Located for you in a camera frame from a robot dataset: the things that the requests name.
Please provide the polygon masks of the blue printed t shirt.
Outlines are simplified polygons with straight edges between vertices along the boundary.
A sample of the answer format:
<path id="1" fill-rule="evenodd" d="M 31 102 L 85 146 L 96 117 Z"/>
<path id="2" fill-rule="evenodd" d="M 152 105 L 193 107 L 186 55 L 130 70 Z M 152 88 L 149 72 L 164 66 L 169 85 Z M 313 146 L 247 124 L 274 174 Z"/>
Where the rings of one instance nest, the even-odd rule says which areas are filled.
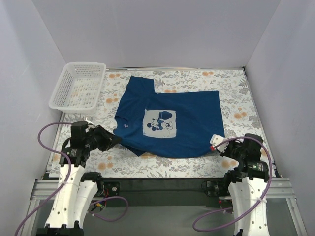
<path id="1" fill-rule="evenodd" d="M 218 91 L 156 93 L 153 79 L 131 76 L 114 117 L 114 134 L 141 156 L 195 158 L 225 136 Z"/>

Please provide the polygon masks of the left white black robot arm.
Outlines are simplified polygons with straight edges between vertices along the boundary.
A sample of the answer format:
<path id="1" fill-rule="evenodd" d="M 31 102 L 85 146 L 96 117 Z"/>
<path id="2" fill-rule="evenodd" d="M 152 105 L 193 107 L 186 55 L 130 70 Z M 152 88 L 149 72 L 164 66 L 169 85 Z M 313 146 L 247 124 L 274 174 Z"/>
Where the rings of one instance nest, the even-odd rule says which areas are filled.
<path id="1" fill-rule="evenodd" d="M 62 144 L 59 182 L 54 202 L 38 236 L 82 236 L 83 223 L 93 197 L 104 193 L 101 173 L 86 172 L 91 151 L 108 151 L 121 142 L 121 137 L 88 121 L 70 125 L 70 137 Z"/>

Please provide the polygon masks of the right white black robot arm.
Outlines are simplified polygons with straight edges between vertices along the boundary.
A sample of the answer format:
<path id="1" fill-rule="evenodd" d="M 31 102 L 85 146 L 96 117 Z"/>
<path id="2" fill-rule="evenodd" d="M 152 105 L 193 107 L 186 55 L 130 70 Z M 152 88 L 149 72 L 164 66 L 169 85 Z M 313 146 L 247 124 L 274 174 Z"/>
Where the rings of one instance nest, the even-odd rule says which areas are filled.
<path id="1" fill-rule="evenodd" d="M 236 236 L 268 236 L 266 188 L 268 164 L 262 161 L 263 139 L 245 134 L 243 141 L 216 137 L 212 142 L 221 156 L 236 160 L 238 167 L 224 175 L 223 191 L 232 198 Z"/>

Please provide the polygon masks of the floral patterned table mat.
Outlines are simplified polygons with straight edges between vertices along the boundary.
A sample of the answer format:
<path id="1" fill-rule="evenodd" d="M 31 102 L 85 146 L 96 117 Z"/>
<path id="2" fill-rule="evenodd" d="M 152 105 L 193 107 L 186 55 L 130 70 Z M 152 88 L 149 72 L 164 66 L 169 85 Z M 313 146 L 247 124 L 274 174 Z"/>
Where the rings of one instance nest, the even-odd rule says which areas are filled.
<path id="1" fill-rule="evenodd" d="M 245 73 L 239 70 L 109 70 L 105 74 L 96 112 L 92 115 L 62 115 L 54 149 L 61 149 L 70 135 L 70 123 L 89 120 L 112 131 L 114 115 L 131 76 L 153 79 L 157 93 L 217 90 L 225 135 L 237 137 L 246 133 L 263 136 Z M 235 160 L 209 154 L 199 158 L 168 159 L 145 153 L 136 156 L 117 145 L 108 152 L 95 150 L 86 164 L 87 171 L 100 172 L 105 178 L 216 178 L 236 167 Z"/>

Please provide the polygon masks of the white plastic mesh basket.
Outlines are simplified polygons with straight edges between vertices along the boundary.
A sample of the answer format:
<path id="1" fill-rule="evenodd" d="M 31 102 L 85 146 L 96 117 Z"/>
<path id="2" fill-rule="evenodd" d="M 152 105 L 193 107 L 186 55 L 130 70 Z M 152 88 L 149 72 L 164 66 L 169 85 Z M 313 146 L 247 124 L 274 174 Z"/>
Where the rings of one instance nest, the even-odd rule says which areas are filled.
<path id="1" fill-rule="evenodd" d="M 53 90 L 49 107 L 64 113 L 95 113 L 105 72 L 104 63 L 66 64 Z"/>

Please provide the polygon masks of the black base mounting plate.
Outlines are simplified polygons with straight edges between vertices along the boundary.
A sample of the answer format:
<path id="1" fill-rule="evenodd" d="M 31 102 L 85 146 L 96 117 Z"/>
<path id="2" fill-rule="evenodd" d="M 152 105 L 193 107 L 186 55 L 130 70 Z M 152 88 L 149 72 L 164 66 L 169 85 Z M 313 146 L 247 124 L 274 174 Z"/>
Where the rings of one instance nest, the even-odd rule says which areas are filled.
<path id="1" fill-rule="evenodd" d="M 104 178 L 108 197 L 121 196 L 130 207 L 232 207 L 223 178 Z"/>

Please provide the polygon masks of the aluminium frame rail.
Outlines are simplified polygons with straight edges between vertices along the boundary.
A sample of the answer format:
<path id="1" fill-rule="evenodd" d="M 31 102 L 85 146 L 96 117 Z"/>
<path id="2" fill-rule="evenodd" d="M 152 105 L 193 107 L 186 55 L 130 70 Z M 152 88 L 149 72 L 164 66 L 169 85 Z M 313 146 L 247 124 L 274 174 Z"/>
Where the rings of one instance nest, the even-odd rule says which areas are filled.
<path id="1" fill-rule="evenodd" d="M 201 192 L 204 179 L 109 179 L 109 182 L 120 184 L 119 192 Z M 58 180 L 37 180 L 31 192 L 32 199 L 45 199 L 57 189 Z M 291 182 L 287 178 L 272 179 L 266 198 L 295 198 Z"/>

